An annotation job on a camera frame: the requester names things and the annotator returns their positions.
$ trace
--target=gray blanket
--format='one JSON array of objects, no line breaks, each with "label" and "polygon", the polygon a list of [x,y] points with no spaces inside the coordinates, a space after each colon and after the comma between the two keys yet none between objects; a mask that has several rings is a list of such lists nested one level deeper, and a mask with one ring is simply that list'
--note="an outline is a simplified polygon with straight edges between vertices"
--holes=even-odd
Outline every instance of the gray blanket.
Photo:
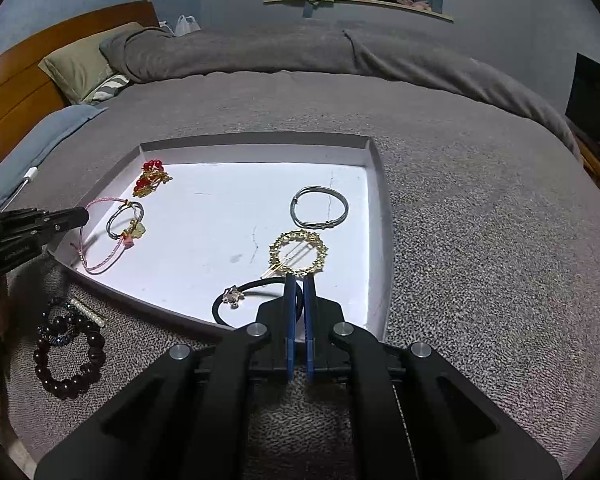
[{"label": "gray blanket", "polygon": [[[213,73],[134,85],[65,139],[12,207],[75,205],[140,142],[263,130],[374,138],[394,228],[387,341],[435,346],[568,474],[600,436],[600,192],[535,122],[355,75]],[[18,269],[10,286],[19,311],[8,413],[35,459],[171,344],[205,342],[95,294],[49,257]],[[65,292],[111,323],[102,380],[62,402],[40,387],[31,354],[44,301]],[[51,361],[56,376],[70,376],[84,345],[54,350]],[[282,394],[259,392],[246,477],[353,478],[346,406],[341,391],[309,388],[302,374]]]},{"label": "gray blanket", "polygon": [[492,66],[421,37],[347,23],[302,20],[237,32],[174,37],[160,28],[127,32],[100,45],[110,65],[136,83],[212,72],[323,72],[376,76],[445,90],[542,124],[580,160],[565,123],[540,96]]}]

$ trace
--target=window sill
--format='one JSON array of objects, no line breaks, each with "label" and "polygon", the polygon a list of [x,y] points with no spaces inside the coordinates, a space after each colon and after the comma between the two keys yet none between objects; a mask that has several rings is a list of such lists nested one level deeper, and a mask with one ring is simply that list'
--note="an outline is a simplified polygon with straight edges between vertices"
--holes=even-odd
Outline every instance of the window sill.
[{"label": "window sill", "polygon": [[[303,0],[264,0],[264,4],[286,4],[293,2],[302,2]],[[320,2],[321,4],[331,4],[331,2]],[[405,10],[406,12],[416,12],[417,14],[424,14],[426,16],[431,16],[432,18],[436,18],[438,20],[443,20],[445,22],[453,23],[453,17],[448,14],[440,14],[439,12],[433,12],[432,10],[422,10],[422,9],[414,9],[413,7],[407,7],[400,4],[392,4],[391,2],[380,2],[379,0],[335,0],[336,4],[359,4],[359,5],[371,5],[377,7],[388,7],[390,9],[399,9]]]}]

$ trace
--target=silver bolt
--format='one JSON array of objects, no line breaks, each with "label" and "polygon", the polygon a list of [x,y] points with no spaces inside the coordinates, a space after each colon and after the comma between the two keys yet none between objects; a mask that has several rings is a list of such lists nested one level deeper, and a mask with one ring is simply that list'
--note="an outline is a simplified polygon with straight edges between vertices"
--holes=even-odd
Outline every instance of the silver bolt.
[{"label": "silver bolt", "polygon": [[411,351],[416,357],[429,357],[431,355],[431,347],[421,341],[412,344]]},{"label": "silver bolt", "polygon": [[267,331],[267,325],[263,325],[262,323],[251,323],[247,327],[247,334],[253,337],[260,337],[264,335]]},{"label": "silver bolt", "polygon": [[346,321],[341,321],[333,325],[333,331],[338,335],[351,335],[353,334],[353,325]]},{"label": "silver bolt", "polygon": [[187,345],[173,345],[169,348],[169,355],[171,359],[176,359],[176,361],[181,361],[184,358],[187,358],[191,353],[191,348]]}]

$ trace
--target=wooden bed frame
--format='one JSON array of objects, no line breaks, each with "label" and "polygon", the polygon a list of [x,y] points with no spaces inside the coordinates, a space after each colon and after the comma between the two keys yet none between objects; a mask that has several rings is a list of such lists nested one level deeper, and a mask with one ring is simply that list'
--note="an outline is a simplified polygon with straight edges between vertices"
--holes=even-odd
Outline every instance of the wooden bed frame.
[{"label": "wooden bed frame", "polygon": [[129,22],[158,25],[147,0],[105,7],[58,23],[0,54],[0,161],[51,112],[69,103],[38,68],[43,57],[74,41]]}]

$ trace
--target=gold ring-shaped ornament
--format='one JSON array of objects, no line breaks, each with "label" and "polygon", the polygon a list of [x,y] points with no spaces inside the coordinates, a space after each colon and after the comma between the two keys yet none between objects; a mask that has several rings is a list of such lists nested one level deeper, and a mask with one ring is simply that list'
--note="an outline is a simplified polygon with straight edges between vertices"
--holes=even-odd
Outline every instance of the gold ring-shaped ornament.
[{"label": "gold ring-shaped ornament", "polygon": [[[280,262],[280,249],[291,242],[306,242],[317,251],[318,255],[311,266],[292,269],[285,263],[287,260],[293,258],[289,258],[288,256],[283,259],[283,262]],[[269,269],[280,274],[293,274],[298,278],[302,278],[303,276],[322,270],[327,251],[327,246],[320,240],[318,233],[312,233],[311,231],[305,231],[304,229],[282,233],[278,239],[273,242],[273,245],[269,247],[269,263],[271,265]]]}]

